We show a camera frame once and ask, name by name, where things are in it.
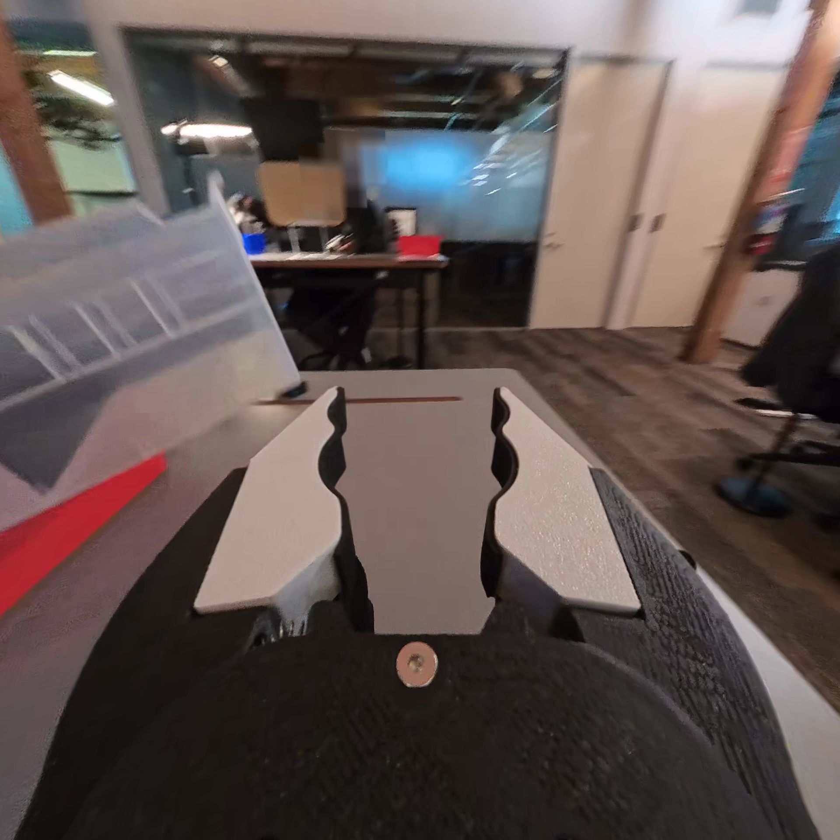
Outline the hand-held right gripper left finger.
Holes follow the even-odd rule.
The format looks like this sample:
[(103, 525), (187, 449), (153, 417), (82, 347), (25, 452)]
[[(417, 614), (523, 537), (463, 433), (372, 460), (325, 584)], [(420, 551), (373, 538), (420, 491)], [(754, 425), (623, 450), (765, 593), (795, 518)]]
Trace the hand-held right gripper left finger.
[(316, 604), (337, 602), (353, 630), (374, 630), (348, 504), (338, 490), (346, 408), (344, 389), (328, 389), (249, 461), (196, 613), (267, 609), (283, 634), (304, 634)]

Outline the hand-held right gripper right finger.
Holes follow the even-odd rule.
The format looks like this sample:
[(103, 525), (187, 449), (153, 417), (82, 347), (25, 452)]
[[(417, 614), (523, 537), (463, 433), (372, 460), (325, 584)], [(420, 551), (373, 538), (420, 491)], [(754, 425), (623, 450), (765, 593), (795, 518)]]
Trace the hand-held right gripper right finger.
[(563, 632), (577, 612), (638, 618), (643, 605), (595, 483), (594, 468), (507, 387), (492, 396), (480, 581), (537, 630)]

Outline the red plastic bin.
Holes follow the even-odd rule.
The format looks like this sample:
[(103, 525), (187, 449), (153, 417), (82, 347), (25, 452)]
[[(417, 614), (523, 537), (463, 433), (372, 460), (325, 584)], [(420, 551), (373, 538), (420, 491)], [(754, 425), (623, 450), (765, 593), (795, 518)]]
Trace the red plastic bin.
[(1, 614), (162, 476), (167, 466), (166, 456), (158, 454), (2, 531)]

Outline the clear plastic bin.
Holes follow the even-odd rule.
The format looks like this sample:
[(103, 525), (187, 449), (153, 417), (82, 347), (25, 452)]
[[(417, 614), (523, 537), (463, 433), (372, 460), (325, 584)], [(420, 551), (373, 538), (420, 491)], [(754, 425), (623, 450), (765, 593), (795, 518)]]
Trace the clear plastic bin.
[(2, 245), (2, 496), (52, 504), (301, 376), (225, 202), (131, 201)]

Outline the long wooden desk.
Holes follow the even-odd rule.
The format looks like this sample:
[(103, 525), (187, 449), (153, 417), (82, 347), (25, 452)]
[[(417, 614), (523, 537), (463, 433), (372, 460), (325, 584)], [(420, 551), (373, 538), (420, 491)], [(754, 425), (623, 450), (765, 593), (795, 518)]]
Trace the long wooden desk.
[(427, 280), (440, 278), (449, 260), (443, 255), (400, 257), (381, 255), (329, 255), (275, 253), (249, 255), (263, 288), (392, 289), (415, 292), (416, 369), (427, 367), (427, 322), (431, 293)]

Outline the black office chair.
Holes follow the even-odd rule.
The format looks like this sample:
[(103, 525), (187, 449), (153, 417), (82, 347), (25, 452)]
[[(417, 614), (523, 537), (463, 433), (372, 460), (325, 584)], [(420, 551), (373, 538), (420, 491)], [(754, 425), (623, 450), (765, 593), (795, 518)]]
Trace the black office chair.
[(744, 397), (736, 404), (784, 425), (771, 449), (751, 453), (737, 467), (752, 476), (729, 477), (716, 486), (720, 498), (762, 518), (783, 518), (790, 507), (767, 482), (777, 465), (839, 467), (838, 444), (794, 440), (807, 421), (839, 425), (839, 246), (804, 265), (797, 293), (776, 320), (740, 375), (745, 384), (773, 394), (772, 400)]

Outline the white recycling cabinet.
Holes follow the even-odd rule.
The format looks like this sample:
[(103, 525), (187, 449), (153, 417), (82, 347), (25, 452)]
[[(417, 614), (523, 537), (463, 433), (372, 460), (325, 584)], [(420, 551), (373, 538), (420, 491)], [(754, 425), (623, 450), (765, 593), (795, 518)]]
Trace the white recycling cabinet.
[(801, 285), (804, 261), (777, 261), (746, 276), (723, 339), (756, 348), (791, 304)]

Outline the cream door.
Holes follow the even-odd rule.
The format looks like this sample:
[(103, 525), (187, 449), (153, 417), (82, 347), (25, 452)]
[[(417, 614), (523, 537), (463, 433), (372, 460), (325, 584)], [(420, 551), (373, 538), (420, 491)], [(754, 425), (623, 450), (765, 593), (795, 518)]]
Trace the cream door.
[(528, 325), (606, 323), (672, 63), (578, 57), (563, 84)]
[(695, 320), (758, 160), (788, 67), (716, 60), (699, 71), (665, 195), (642, 215), (608, 329)]

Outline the studio light on stand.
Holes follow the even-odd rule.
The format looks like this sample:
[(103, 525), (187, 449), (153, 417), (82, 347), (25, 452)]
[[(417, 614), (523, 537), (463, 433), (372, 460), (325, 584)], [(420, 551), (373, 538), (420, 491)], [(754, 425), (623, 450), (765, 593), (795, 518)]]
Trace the studio light on stand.
[(160, 129), (180, 162), (184, 181), (182, 194), (190, 207), (199, 207), (193, 158), (197, 156), (218, 156), (226, 153), (250, 153), (257, 148), (256, 138), (249, 126), (233, 123), (195, 122), (180, 120), (170, 122)]

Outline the wooden post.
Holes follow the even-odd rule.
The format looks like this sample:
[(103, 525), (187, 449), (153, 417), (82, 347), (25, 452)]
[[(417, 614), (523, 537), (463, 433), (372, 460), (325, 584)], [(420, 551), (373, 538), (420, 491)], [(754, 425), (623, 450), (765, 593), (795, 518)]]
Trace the wooden post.
[(1, 21), (1, 141), (35, 225), (71, 213), (60, 174), (29, 93), (14, 39)]
[(812, 12), (785, 80), (759, 156), (747, 182), (696, 319), (679, 356), (688, 364), (714, 361), (749, 274), (759, 257), (752, 245), (762, 213), (787, 193), (838, 67), (839, 2), (810, 2)]

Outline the black wall screen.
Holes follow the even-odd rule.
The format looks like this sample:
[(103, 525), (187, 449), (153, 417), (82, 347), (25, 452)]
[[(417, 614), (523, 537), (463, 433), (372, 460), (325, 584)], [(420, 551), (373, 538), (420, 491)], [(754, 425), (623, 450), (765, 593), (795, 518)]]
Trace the black wall screen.
[(322, 157), (322, 105), (311, 99), (247, 98), (243, 110), (265, 162), (315, 161)]

